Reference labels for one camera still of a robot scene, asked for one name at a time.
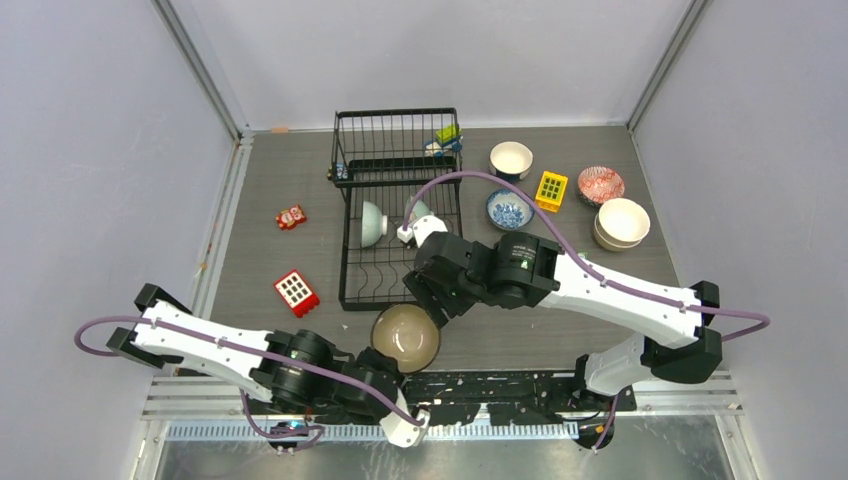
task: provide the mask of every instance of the black wire dish rack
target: black wire dish rack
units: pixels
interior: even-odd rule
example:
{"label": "black wire dish rack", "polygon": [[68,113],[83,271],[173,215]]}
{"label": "black wire dish rack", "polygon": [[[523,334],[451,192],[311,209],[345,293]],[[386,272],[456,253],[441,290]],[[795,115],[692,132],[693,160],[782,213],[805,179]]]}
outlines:
{"label": "black wire dish rack", "polygon": [[[461,170],[459,132],[454,108],[336,113],[327,176],[345,201],[339,281],[344,310],[380,311],[415,302],[403,277],[412,271],[418,250],[407,248],[396,230],[422,185]],[[457,179],[437,185],[422,201],[449,232],[462,236],[459,183]],[[388,232],[368,247],[361,238],[364,201],[375,204],[389,220]]]}

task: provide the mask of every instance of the wire basket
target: wire basket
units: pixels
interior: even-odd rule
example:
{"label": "wire basket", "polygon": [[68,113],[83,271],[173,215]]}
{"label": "wire basket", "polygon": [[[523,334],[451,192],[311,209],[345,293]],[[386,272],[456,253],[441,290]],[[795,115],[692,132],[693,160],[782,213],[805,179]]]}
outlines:
{"label": "wire basket", "polygon": [[[415,248],[397,238],[407,202],[439,175],[460,170],[461,143],[441,147],[445,129],[459,123],[453,108],[379,110],[336,114],[333,156],[328,177],[345,200],[339,301],[344,310],[380,311],[396,303],[415,302],[403,284],[412,271]],[[462,236],[459,180],[431,189],[422,201]],[[388,216],[388,232],[363,247],[362,205],[374,203]]]}

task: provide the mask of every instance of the yellow toy block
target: yellow toy block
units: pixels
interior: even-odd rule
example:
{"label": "yellow toy block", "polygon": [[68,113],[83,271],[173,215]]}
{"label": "yellow toy block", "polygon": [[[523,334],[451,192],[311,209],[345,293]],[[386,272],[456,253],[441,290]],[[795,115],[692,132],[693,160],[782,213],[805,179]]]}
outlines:
{"label": "yellow toy block", "polygon": [[565,186],[568,185],[568,177],[545,171],[539,189],[536,190],[536,205],[549,212],[557,213],[565,198]]}

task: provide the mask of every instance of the blue patterned bowl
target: blue patterned bowl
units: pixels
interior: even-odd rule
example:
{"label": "blue patterned bowl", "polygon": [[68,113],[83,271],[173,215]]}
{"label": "blue patterned bowl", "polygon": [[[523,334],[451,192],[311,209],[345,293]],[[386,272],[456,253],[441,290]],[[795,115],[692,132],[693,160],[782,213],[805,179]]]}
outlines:
{"label": "blue patterned bowl", "polygon": [[513,231],[530,223],[536,212],[527,202],[506,188],[495,191],[486,200],[489,220],[501,230]]}

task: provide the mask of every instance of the white wall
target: white wall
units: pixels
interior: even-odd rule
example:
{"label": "white wall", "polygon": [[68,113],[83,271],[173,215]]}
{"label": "white wall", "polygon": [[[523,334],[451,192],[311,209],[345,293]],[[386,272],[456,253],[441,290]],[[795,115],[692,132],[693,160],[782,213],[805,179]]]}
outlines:
{"label": "white wall", "polygon": [[774,320],[726,345],[769,478],[848,468],[846,18],[713,2],[637,131],[681,281]]}
{"label": "white wall", "polygon": [[232,109],[268,129],[422,106],[474,126],[624,123],[689,0],[175,3]]}
{"label": "white wall", "polygon": [[0,65],[2,477],[126,478],[153,371],[72,335],[190,300],[232,144],[148,1],[6,1]]}

